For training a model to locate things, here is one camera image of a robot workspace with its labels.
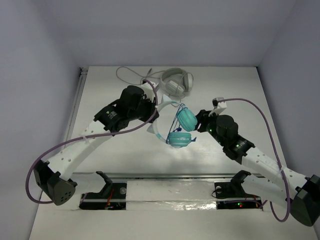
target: white table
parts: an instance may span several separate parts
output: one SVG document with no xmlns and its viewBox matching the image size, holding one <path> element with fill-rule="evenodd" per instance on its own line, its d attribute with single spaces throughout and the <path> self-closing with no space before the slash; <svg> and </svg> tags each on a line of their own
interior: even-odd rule
<svg viewBox="0 0 320 240">
<path fill-rule="evenodd" d="M 254 67 L 183 67 L 194 75 L 194 88 L 183 102 L 195 114 L 201 109 L 211 110 L 215 97 L 242 97 L 255 102 L 266 114 L 274 134 L 279 155 L 284 162 L 267 101 Z M 126 84 L 117 80 L 116 67 L 93 66 L 89 68 L 75 118 L 72 137 L 86 128 L 93 116 L 104 106 L 119 98 Z M 145 74 L 150 67 L 133 67 Z M 167 67 L 153 67 L 153 71 Z M 119 75 L 129 82 L 139 78 L 122 69 Z M 158 127 L 166 134 L 175 108 L 161 112 Z M 234 117 L 239 133 L 254 142 L 267 155 L 274 157 L 270 139 L 259 113 L 249 104 L 229 102 L 225 114 Z M 129 128 L 140 122 L 133 122 Z M 77 169 L 72 179 L 78 182 L 73 198 L 62 206 L 40 205 L 31 233 L 31 240 L 56 239 L 317 239 L 312 227 L 298 223 L 292 217 L 285 223 L 277 222 L 269 207 L 240 210 L 78 210 L 80 194 L 99 190 L 104 184 L 94 173 L 103 171 L 113 176 L 220 176 L 244 169 L 229 160 L 221 147 L 207 133 L 192 133 L 195 143 L 175 149 L 162 144 L 146 132 L 144 127 L 136 132 L 119 135 L 100 146 Z M 278 209 L 280 216 L 284 209 Z"/>
</svg>

